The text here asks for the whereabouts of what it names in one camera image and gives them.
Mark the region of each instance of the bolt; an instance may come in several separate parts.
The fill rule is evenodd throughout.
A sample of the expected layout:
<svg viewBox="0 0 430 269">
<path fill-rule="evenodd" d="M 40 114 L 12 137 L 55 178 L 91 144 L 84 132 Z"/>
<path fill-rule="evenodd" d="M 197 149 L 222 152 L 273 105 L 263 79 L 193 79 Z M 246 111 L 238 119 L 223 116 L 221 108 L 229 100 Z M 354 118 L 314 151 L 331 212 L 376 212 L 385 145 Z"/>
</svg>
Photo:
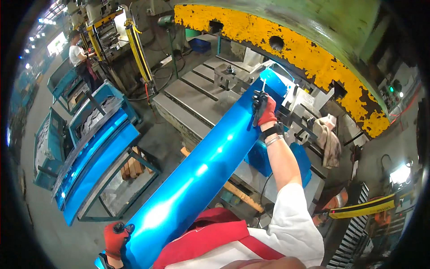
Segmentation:
<svg viewBox="0 0 430 269">
<path fill-rule="evenodd" d="M 227 72 L 228 72 L 229 74 L 233 73 L 233 66 L 232 66 L 232 65 L 229 65 L 229 66 L 227 67 Z"/>
</svg>

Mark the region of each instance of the white shirt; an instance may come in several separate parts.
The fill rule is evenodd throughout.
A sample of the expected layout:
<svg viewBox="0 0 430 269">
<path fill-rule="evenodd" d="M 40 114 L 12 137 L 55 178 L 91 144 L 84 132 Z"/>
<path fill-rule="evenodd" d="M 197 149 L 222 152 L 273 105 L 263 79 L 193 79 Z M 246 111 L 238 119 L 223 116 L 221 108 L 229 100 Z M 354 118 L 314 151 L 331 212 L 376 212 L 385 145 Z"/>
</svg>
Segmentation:
<svg viewBox="0 0 430 269">
<path fill-rule="evenodd" d="M 285 256 L 298 258 L 306 267 L 319 266 L 324 257 L 323 237 L 307 211 L 302 186 L 285 185 L 276 198 L 273 218 L 267 231 L 248 228 L 249 234 Z M 239 241 L 204 255 L 171 264 L 166 269 L 219 269 L 236 260 L 261 259 Z"/>
<path fill-rule="evenodd" d="M 75 45 L 70 46 L 69 59 L 72 62 L 73 66 L 77 66 L 81 62 L 81 60 L 79 60 L 78 58 L 79 53 L 83 54 L 83 48 Z"/>
</svg>

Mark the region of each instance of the red glove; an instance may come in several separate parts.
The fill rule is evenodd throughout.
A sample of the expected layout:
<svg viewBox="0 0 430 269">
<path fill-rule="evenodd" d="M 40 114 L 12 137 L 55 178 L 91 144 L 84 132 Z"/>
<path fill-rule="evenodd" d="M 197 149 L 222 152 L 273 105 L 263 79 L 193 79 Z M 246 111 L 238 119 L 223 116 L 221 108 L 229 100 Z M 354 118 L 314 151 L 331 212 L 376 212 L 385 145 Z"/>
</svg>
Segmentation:
<svg viewBox="0 0 430 269">
<path fill-rule="evenodd" d="M 255 117 L 257 117 L 257 125 L 261 126 L 269 121 L 276 121 L 275 117 L 275 100 L 267 93 L 261 93 L 260 96 L 254 96 Z"/>
<path fill-rule="evenodd" d="M 121 221 L 107 225 L 104 228 L 106 255 L 116 260 L 120 260 L 120 250 L 122 246 L 128 241 L 130 232 L 129 226 L 124 227 L 124 223 Z"/>
</svg>

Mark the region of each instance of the worker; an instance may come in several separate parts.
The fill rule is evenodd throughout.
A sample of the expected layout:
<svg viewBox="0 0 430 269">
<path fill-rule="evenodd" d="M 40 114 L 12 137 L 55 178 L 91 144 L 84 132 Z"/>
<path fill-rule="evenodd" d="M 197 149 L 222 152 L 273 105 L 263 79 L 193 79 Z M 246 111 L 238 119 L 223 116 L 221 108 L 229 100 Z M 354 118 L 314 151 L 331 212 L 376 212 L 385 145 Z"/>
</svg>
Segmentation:
<svg viewBox="0 0 430 269">
<path fill-rule="evenodd" d="M 266 93 L 254 103 L 258 126 L 265 143 L 278 195 L 268 230 L 247 227 L 231 211 L 217 207 L 203 211 L 178 239 L 167 244 L 153 269 L 303 269 L 320 266 L 324 244 L 307 211 L 297 161 L 283 139 L 283 127 L 276 122 L 276 103 Z M 121 247 L 134 226 L 121 233 L 106 226 L 107 262 L 123 268 Z"/>
<path fill-rule="evenodd" d="M 77 43 L 80 40 L 80 33 L 78 30 L 72 30 L 69 34 L 69 59 L 70 62 L 76 69 L 78 76 L 80 76 L 88 88 L 93 93 L 101 85 L 97 75 L 94 73 L 91 67 L 91 62 L 88 60 L 91 57 L 96 56 L 96 53 L 88 53 L 83 50 Z"/>
</svg>

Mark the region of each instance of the black wrist strap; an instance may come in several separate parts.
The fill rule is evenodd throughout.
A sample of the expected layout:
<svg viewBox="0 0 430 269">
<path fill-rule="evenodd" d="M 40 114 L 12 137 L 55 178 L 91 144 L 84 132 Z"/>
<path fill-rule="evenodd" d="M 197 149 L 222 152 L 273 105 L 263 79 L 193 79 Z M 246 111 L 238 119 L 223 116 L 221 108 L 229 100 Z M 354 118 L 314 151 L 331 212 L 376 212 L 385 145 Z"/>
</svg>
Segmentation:
<svg viewBox="0 0 430 269">
<path fill-rule="evenodd" d="M 273 135 L 274 133 L 278 135 L 284 135 L 284 124 L 276 123 L 273 127 L 270 127 L 269 129 L 265 130 L 263 132 L 264 139 L 266 139 L 268 136 Z"/>
</svg>

